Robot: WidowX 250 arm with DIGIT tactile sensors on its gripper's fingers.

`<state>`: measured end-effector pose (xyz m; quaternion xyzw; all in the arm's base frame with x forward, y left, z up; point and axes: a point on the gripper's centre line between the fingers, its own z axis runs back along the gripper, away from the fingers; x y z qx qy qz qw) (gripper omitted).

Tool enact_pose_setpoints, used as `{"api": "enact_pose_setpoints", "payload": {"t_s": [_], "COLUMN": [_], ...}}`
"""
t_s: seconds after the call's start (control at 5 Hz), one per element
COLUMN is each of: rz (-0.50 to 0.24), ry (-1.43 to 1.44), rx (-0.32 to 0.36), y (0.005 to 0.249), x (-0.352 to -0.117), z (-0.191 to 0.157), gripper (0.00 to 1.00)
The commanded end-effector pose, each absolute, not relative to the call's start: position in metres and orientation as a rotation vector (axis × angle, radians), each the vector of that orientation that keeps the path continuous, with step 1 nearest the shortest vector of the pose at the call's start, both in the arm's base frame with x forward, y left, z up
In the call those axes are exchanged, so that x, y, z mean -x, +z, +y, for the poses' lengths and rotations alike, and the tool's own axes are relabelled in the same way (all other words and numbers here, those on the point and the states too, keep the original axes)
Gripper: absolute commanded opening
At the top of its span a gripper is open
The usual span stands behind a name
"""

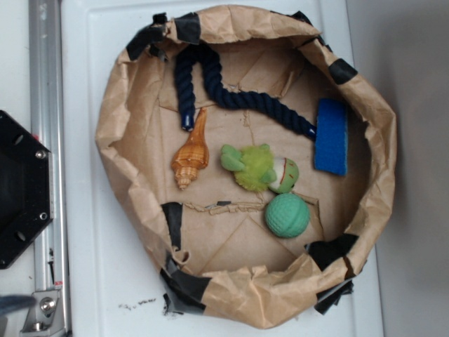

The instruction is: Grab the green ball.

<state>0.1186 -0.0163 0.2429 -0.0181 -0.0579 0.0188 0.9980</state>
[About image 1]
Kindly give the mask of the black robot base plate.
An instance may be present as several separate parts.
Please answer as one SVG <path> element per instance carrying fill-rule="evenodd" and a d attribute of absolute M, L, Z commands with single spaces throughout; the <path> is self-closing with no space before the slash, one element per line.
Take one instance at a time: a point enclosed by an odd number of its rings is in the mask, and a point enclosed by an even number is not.
<path fill-rule="evenodd" d="M 51 222 L 50 152 L 1 111 L 1 269 Z"/>

